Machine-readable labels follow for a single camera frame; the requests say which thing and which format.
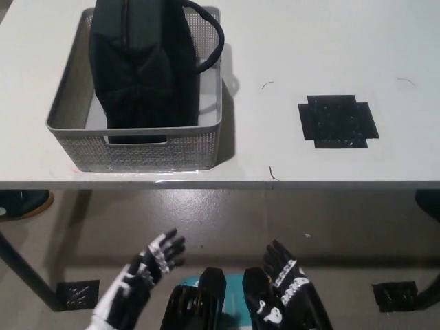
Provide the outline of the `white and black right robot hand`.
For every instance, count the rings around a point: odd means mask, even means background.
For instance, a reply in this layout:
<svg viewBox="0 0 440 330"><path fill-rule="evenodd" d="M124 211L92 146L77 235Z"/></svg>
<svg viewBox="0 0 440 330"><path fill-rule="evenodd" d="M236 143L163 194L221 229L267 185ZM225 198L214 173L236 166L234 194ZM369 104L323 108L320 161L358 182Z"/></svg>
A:
<svg viewBox="0 0 440 330"><path fill-rule="evenodd" d="M263 329L332 329L324 304L298 259L273 240L264 260L269 287L249 297L257 324Z"/></svg>

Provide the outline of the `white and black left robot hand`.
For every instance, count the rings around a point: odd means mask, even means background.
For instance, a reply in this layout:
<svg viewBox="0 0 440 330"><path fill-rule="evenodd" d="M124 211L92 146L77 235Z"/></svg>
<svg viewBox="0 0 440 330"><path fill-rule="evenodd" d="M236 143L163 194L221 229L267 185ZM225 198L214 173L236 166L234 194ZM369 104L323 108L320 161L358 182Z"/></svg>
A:
<svg viewBox="0 0 440 330"><path fill-rule="evenodd" d="M152 289L184 263L185 238L161 233L125 265L93 310L88 329L134 329Z"/></svg>

